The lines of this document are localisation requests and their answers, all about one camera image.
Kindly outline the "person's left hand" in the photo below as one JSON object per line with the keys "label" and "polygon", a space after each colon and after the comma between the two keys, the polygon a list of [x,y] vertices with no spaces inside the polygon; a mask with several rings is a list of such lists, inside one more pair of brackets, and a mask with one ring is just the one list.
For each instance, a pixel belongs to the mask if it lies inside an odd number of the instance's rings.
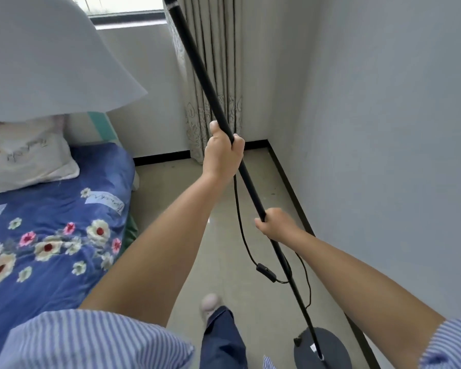
{"label": "person's left hand", "polygon": [[204,151],[203,176],[221,186],[226,186],[236,174],[243,159],[245,140],[234,134],[234,142],[207,143]]}

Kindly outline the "person's right hand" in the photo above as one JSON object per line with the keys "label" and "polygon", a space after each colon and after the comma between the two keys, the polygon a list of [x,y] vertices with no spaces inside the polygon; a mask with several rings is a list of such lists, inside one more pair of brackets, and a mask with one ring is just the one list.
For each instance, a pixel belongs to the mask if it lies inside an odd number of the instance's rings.
{"label": "person's right hand", "polygon": [[295,221],[281,208],[269,208],[265,218],[269,225],[269,239],[293,247],[296,238],[303,232]]}

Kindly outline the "black floor lamp stand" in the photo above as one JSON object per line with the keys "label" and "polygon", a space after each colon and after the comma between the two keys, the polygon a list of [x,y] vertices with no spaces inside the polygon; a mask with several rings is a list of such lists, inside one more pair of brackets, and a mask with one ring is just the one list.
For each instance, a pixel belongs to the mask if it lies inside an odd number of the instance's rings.
{"label": "black floor lamp stand", "polygon": [[[164,4],[169,12],[169,15],[174,23],[178,36],[184,46],[185,52],[189,57],[191,65],[197,76],[198,81],[205,94],[209,108],[215,116],[220,128],[234,142],[234,134],[226,120],[222,106],[219,103],[217,92],[209,78],[209,75],[204,67],[203,60],[197,51],[196,42],[190,32],[190,28],[183,16],[183,11],[178,3],[178,0],[164,0]],[[239,198],[237,191],[237,178],[234,177],[234,195],[236,201],[236,211],[239,222],[242,241],[246,247],[246,251],[256,267],[256,270],[267,277],[273,283],[287,284],[290,286],[301,313],[306,321],[307,328],[294,338],[294,360],[297,369],[352,369],[352,363],[347,348],[331,331],[314,327],[312,320],[308,314],[306,305],[303,302],[301,294],[295,283],[293,273],[286,256],[277,241],[270,240],[275,251],[277,259],[285,274],[286,281],[278,280],[275,273],[268,267],[254,260],[251,251],[246,242],[242,220],[240,215]]]}

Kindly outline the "person's right forearm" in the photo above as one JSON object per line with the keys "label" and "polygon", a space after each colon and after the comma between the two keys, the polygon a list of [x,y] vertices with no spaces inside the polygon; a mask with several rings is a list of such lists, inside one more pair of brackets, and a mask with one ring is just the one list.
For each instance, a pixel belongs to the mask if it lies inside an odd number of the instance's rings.
{"label": "person's right forearm", "polygon": [[350,319],[390,363],[417,367],[445,319],[375,268],[301,229],[283,241],[299,253]]}

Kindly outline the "person's left forearm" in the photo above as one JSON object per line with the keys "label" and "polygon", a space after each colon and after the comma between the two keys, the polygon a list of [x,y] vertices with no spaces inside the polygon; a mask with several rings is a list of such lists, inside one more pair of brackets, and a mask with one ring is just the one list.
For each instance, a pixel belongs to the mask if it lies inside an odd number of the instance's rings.
{"label": "person's left forearm", "polygon": [[114,263],[79,310],[110,312],[166,327],[211,211],[234,175],[203,172]]}

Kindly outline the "beige patterned curtain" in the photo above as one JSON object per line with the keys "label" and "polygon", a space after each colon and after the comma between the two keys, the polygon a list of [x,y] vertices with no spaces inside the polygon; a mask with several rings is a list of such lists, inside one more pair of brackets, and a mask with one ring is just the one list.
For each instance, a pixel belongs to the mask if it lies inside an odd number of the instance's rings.
{"label": "beige patterned curtain", "polygon": [[[230,128],[233,133],[240,134],[244,77],[243,0],[177,1]],[[185,52],[166,3],[163,8],[182,77],[190,157],[202,163],[204,149],[210,138],[209,124],[215,120],[215,116]]]}

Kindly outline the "light pink shoe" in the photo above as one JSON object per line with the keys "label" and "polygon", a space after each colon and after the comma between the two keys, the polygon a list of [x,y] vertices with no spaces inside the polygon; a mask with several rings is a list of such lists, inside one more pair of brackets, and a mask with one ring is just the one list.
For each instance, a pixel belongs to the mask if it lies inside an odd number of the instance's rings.
{"label": "light pink shoe", "polygon": [[200,314],[203,321],[207,324],[210,317],[223,305],[222,298],[218,294],[210,293],[204,296],[200,303]]}

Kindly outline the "teal and white headboard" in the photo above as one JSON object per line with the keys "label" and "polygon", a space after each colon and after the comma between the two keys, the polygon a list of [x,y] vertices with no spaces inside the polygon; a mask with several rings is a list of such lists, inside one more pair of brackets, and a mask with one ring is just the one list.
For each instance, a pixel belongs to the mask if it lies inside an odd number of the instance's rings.
{"label": "teal and white headboard", "polygon": [[68,115],[64,137],[70,146],[80,147],[106,142],[122,146],[109,117],[104,112],[84,112]]}

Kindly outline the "blue trousers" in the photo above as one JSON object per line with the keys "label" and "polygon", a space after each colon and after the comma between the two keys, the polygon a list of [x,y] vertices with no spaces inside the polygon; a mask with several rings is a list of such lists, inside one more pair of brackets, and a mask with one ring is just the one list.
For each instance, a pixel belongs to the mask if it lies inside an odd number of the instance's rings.
{"label": "blue trousers", "polygon": [[248,369],[246,346],[233,313],[224,305],[207,320],[199,369]]}

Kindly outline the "green bed sheet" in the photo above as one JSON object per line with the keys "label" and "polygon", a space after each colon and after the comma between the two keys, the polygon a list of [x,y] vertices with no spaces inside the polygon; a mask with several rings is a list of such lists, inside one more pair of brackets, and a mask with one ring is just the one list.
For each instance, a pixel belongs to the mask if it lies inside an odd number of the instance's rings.
{"label": "green bed sheet", "polygon": [[137,239],[138,236],[139,230],[137,224],[135,223],[133,216],[129,214],[124,229],[120,253],[122,254],[124,251],[126,251],[130,247],[130,245]]}

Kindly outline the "white lamp shade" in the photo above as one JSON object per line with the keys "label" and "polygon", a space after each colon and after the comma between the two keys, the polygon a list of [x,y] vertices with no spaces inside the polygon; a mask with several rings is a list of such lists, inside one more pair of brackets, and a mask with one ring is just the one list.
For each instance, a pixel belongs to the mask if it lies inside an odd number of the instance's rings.
{"label": "white lamp shade", "polygon": [[72,0],[0,0],[0,122],[108,112],[147,91]]}

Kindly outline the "white embroidered pillow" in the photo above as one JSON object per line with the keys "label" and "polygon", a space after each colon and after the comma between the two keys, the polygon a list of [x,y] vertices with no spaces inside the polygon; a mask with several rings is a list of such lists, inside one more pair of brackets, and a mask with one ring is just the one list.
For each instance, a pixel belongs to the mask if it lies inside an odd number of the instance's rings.
{"label": "white embroidered pillow", "polygon": [[79,175],[64,137],[67,119],[58,115],[0,122],[0,193]]}

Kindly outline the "blue floral quilt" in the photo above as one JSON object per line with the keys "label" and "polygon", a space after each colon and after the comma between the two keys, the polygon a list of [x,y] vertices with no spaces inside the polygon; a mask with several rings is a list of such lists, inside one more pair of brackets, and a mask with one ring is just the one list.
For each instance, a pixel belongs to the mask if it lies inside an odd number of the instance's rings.
{"label": "blue floral quilt", "polygon": [[0,352],[16,326],[79,307],[121,253],[132,157],[114,143],[71,155],[76,178],[0,193]]}

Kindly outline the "blue striped shirt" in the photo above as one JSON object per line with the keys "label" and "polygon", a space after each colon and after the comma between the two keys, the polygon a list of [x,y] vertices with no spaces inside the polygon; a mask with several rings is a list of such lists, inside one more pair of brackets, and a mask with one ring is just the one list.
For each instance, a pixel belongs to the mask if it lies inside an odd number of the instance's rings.
{"label": "blue striped shirt", "polygon": [[[110,312],[44,312],[11,330],[0,369],[189,369],[195,348],[157,325]],[[461,369],[461,319],[442,323],[419,369]]]}

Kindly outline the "window with dark frame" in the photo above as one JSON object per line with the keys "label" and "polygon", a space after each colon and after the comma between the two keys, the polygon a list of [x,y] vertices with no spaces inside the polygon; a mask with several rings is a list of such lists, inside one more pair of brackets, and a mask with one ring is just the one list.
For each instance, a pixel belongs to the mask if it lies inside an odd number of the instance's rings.
{"label": "window with dark frame", "polygon": [[163,0],[73,0],[96,26],[164,24]]}

